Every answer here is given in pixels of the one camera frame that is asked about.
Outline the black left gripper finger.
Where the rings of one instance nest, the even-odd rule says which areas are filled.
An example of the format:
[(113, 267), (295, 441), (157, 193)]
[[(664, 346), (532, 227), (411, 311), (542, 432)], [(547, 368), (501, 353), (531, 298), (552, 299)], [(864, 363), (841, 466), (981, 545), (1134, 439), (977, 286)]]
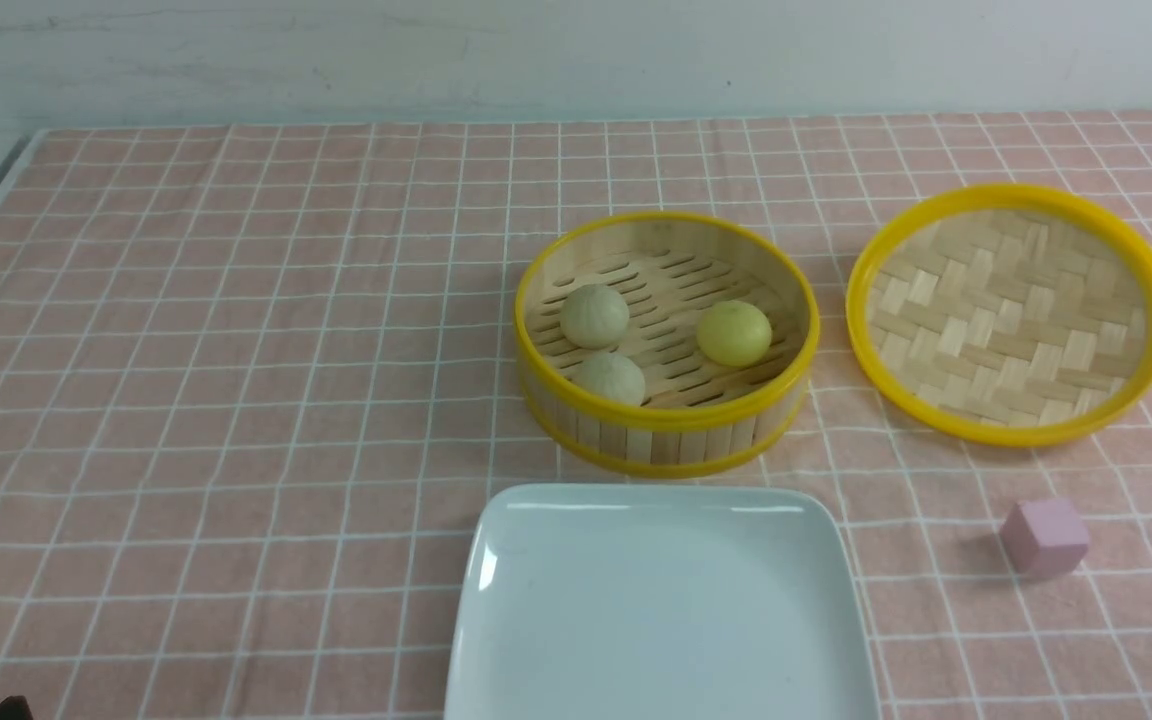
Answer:
[(0, 720), (35, 720), (26, 697), (14, 694), (3, 698), (3, 702), (0, 702)]

